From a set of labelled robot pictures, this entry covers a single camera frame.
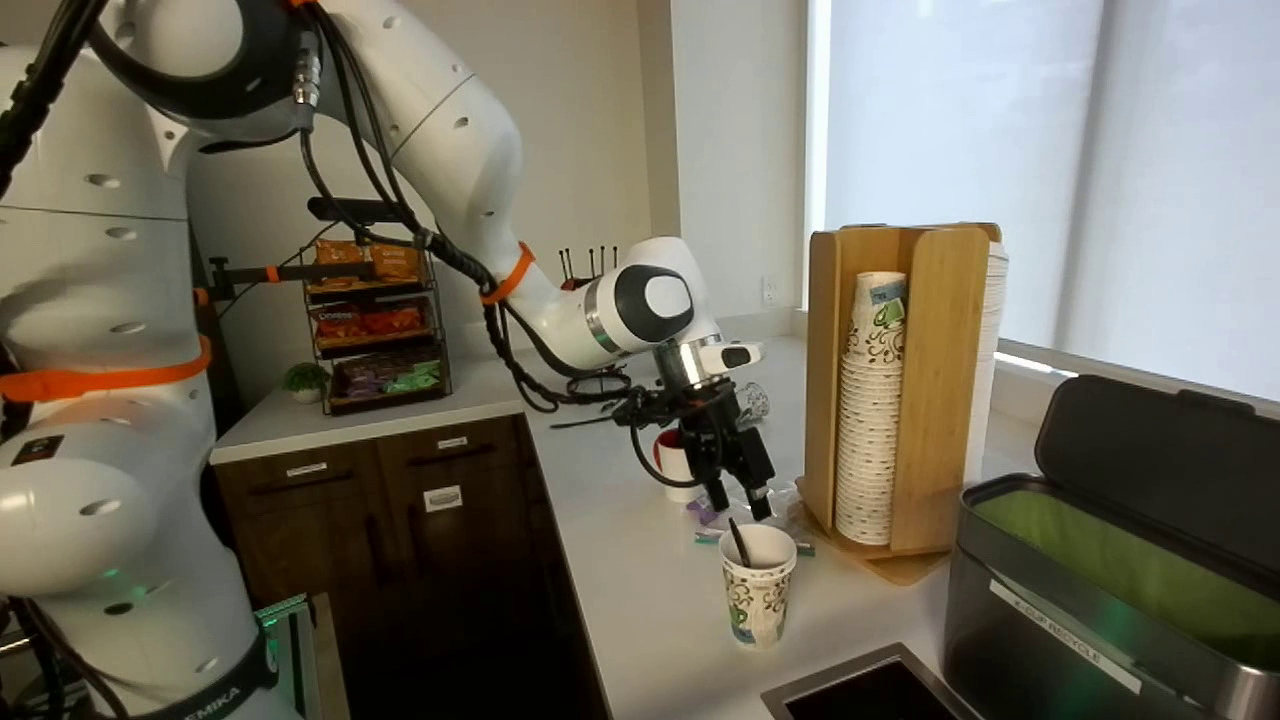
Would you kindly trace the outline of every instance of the kitchen counter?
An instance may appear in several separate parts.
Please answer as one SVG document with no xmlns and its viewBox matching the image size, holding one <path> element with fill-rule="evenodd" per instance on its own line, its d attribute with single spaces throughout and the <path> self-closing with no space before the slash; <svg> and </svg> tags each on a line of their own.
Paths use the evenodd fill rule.
<svg viewBox="0 0 1280 720">
<path fill-rule="evenodd" d="M 791 479 L 804 470 L 804 346 L 767 341 L 764 366 L 740 374 L 767 396 L 764 445 L 776 465 L 776 507 L 795 507 Z M 349 445 L 397 432 L 447 428 L 486 417 L 530 412 L 496 360 L 462 366 L 455 394 L 427 406 L 321 417 L 283 394 L 251 409 L 218 448 L 211 465 L 257 462 L 317 445 Z M 776 648 L 736 648 L 720 594 L 720 557 L 697 541 L 694 519 L 646 476 L 634 440 L 618 423 L 579 423 L 585 409 L 530 412 L 551 514 L 604 698 L 634 718 L 767 720 L 760 694 L 909 643 L 927 670 L 941 659 L 947 563 L 935 559 L 912 585 L 886 585 L 817 536 L 791 579 L 791 615 Z M 1028 428 L 991 417 L 986 476 L 1028 470 Z"/>
</svg>

